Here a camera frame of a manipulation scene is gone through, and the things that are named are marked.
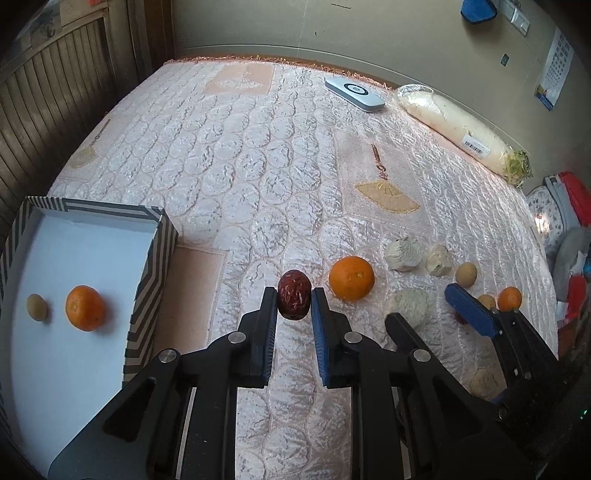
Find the brown longan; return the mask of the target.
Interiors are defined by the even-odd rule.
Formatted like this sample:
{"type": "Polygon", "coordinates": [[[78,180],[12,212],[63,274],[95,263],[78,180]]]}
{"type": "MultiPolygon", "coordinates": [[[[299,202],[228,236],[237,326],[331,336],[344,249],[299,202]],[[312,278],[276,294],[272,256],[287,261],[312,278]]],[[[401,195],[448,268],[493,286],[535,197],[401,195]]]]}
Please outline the brown longan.
{"type": "Polygon", "coordinates": [[[475,284],[477,276],[477,266],[471,262],[464,262],[458,267],[455,279],[460,286],[468,289],[475,284]]]}
{"type": "Polygon", "coordinates": [[[496,309],[496,299],[488,294],[483,294],[478,297],[478,301],[485,306],[488,310],[496,309]]]}

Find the large corn cob chunk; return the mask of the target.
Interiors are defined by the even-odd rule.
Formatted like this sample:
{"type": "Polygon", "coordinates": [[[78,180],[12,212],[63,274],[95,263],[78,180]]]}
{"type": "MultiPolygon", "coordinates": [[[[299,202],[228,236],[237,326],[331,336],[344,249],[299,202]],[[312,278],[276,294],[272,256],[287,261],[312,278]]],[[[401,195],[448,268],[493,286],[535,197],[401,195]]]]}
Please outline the large corn cob chunk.
{"type": "Polygon", "coordinates": [[[411,327],[419,327],[427,317],[429,295],[416,288],[398,291],[392,296],[390,309],[402,315],[411,327]]]}

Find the small corn cob chunk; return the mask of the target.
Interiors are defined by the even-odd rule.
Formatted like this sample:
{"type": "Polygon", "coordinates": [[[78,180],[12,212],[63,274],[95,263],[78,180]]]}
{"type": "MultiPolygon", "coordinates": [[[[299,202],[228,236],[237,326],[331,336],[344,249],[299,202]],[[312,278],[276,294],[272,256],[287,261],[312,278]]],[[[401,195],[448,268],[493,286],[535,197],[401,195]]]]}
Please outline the small corn cob chunk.
{"type": "Polygon", "coordinates": [[[433,246],[425,257],[425,268],[431,276],[447,275],[453,267],[453,257],[443,245],[433,246]]]}

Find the pale corn cob chunk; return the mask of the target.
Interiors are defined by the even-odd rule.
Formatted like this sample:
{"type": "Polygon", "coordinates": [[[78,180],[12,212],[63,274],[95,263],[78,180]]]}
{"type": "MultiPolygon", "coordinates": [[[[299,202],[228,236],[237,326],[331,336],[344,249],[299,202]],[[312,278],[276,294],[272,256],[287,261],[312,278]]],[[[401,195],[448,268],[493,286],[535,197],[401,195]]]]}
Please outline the pale corn cob chunk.
{"type": "Polygon", "coordinates": [[[494,368],[481,368],[468,383],[470,393],[484,400],[492,401],[506,388],[502,375],[494,368]]]}

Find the large orange mandarin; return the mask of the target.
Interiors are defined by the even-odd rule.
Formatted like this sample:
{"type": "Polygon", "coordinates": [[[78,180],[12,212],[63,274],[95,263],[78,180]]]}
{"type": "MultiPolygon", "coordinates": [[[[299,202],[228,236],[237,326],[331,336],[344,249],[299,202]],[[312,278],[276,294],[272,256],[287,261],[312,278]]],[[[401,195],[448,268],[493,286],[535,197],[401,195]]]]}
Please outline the large orange mandarin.
{"type": "Polygon", "coordinates": [[[370,263],[359,256],[348,256],[332,265],[329,286],[335,297],[356,302],[365,298],[375,285],[375,274],[370,263]]]}

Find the corn cob chunk with tip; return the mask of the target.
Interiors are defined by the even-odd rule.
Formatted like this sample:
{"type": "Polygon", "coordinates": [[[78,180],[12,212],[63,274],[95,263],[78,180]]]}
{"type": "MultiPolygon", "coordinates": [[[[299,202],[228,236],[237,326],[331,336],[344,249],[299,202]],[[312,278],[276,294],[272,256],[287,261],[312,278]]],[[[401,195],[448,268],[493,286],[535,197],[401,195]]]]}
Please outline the corn cob chunk with tip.
{"type": "Polygon", "coordinates": [[[422,261],[424,248],[417,239],[405,237],[394,240],[385,252],[385,261],[394,271],[407,272],[422,261]]]}

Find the wrinkled red jujube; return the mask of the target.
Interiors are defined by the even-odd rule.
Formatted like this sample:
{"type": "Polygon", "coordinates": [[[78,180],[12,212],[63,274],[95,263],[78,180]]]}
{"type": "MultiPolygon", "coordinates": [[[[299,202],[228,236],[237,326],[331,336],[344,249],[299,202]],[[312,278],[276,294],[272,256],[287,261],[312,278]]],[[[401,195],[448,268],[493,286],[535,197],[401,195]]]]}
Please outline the wrinkled red jujube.
{"type": "Polygon", "coordinates": [[[288,320],[301,320],[307,316],[311,305],[311,281],[298,270],[290,270],[280,277],[277,284],[277,308],[288,320]]]}

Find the dark red jujube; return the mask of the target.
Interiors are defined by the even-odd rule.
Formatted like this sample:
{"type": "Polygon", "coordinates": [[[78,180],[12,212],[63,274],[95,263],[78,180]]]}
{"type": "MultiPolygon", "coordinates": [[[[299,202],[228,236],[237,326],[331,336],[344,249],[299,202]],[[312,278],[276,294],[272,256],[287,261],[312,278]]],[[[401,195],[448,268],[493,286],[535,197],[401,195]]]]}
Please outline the dark red jujube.
{"type": "Polygon", "coordinates": [[[458,323],[460,323],[461,325],[467,325],[468,322],[458,313],[455,312],[455,319],[458,321],[458,323]]]}

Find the floral pillow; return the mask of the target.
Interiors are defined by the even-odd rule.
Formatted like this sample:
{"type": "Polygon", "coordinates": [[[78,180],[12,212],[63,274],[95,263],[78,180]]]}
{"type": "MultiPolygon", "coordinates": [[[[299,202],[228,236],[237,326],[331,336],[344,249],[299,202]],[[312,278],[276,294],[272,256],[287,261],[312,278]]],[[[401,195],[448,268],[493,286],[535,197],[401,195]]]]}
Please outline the floral pillow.
{"type": "Polygon", "coordinates": [[[527,203],[546,256],[554,257],[566,234],[580,226],[566,185],[558,175],[545,177],[543,183],[527,195],[527,203]]]}

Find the red cloth pile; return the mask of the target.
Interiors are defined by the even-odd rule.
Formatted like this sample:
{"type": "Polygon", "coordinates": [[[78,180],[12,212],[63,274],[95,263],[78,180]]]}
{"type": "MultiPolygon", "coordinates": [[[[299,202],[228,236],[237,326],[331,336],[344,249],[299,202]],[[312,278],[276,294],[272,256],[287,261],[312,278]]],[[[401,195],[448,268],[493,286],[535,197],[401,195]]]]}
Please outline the red cloth pile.
{"type": "Polygon", "coordinates": [[[581,225],[591,223],[591,194],[582,181],[572,172],[561,172],[561,182],[565,185],[569,201],[581,225]]]}

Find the wrapped white daikon radish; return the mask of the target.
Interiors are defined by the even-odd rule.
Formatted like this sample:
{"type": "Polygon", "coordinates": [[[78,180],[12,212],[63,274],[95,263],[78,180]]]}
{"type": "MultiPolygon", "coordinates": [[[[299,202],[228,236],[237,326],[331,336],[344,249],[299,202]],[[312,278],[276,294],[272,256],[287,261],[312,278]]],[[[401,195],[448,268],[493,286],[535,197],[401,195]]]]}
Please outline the wrapped white daikon radish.
{"type": "Polygon", "coordinates": [[[521,187],[533,176],[525,150],[514,150],[482,121],[431,87],[408,84],[399,87],[396,95],[411,116],[501,176],[508,184],[521,187]]]}

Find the striped cardboard box tray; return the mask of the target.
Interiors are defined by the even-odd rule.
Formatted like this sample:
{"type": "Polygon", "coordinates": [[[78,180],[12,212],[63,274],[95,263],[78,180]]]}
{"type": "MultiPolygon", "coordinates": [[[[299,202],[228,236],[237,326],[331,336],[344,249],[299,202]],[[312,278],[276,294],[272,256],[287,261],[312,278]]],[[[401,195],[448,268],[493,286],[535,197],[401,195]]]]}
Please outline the striped cardboard box tray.
{"type": "Polygon", "coordinates": [[[23,201],[1,249],[1,439],[34,473],[150,359],[177,237],[156,206],[23,201]]]}

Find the pink quilted bed cover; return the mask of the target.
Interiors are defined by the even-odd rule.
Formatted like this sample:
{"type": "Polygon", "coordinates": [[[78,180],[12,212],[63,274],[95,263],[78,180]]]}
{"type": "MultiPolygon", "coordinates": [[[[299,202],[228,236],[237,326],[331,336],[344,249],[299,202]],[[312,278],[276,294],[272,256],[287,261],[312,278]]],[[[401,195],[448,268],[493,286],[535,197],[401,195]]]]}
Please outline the pink quilted bed cover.
{"type": "Polygon", "coordinates": [[[360,301],[329,298],[353,326],[388,343],[392,296],[429,295],[420,336],[466,387],[476,371],[501,374],[492,342],[460,325],[445,277],[385,261],[394,240],[445,246],[478,269],[474,295],[510,286],[526,315],[557,343],[554,288],[523,193],[412,118],[394,94],[366,114],[325,89],[322,73],[270,63],[172,63],[125,97],[89,138],[91,161],[72,157],[55,196],[166,210],[215,297],[207,337],[228,333],[290,269],[327,287],[329,270],[356,255],[374,269],[360,301]]]}

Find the white blue flat device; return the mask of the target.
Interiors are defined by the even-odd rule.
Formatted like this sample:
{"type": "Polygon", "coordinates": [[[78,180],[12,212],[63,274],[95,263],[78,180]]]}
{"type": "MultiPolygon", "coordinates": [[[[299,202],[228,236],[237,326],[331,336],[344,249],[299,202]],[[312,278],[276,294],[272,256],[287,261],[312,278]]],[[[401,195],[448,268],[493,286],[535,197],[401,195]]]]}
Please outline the white blue flat device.
{"type": "Polygon", "coordinates": [[[380,96],[345,77],[325,77],[325,87],[339,98],[365,112],[377,112],[385,107],[385,102],[380,96]]]}

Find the blue hanging cloth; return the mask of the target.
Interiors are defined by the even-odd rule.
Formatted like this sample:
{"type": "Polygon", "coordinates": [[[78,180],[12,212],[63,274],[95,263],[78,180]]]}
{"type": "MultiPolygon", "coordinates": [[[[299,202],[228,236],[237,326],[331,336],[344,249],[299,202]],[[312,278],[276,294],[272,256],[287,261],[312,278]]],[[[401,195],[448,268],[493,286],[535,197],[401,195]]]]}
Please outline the blue hanging cloth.
{"type": "Polygon", "coordinates": [[[460,9],[461,16],[470,24],[491,21],[498,14],[498,2],[493,0],[464,0],[460,9]]]}

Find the wall calendar poster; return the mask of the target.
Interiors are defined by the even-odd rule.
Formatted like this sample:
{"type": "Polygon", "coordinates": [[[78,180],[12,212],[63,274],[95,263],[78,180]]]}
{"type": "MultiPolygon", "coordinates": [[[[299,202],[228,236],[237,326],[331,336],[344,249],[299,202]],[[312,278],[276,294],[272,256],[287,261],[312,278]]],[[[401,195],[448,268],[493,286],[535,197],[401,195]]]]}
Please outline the wall calendar poster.
{"type": "Polygon", "coordinates": [[[556,28],[542,76],[535,90],[535,97],[549,111],[555,108],[560,97],[574,54],[572,45],[562,31],[556,28]]]}

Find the white wall switch panel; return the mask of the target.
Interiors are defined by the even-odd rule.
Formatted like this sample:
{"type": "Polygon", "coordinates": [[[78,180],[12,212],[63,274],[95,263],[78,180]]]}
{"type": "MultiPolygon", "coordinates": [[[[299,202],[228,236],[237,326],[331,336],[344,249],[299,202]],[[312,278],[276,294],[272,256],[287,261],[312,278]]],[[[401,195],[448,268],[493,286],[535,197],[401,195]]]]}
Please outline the white wall switch panel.
{"type": "Polygon", "coordinates": [[[499,12],[523,35],[529,31],[530,21],[526,18],[518,1],[500,0],[499,12]]]}

